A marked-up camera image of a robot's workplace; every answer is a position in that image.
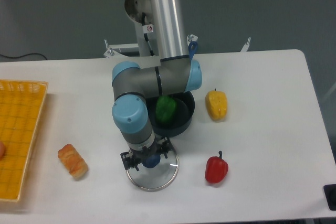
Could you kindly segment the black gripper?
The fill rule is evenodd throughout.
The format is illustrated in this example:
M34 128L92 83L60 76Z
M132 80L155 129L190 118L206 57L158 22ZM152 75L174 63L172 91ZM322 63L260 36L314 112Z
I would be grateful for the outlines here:
M131 151L120 154L125 170L135 169L139 171L138 165L142 164L159 164L160 155L168 158L168 153L172 150L172 144L168 137L154 140L149 146L141 146L139 150L130 148Z

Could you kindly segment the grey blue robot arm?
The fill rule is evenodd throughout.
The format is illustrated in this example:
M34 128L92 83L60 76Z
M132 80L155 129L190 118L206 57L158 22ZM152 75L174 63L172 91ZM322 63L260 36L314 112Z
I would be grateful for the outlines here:
M141 68L124 61L112 71L112 116L129 146L129 151L121 154L125 169L136 169L150 157L166 155L172 149L169 140L156 139L146 100L190 92L202 85L200 64L188 51L180 0L149 1L160 65Z

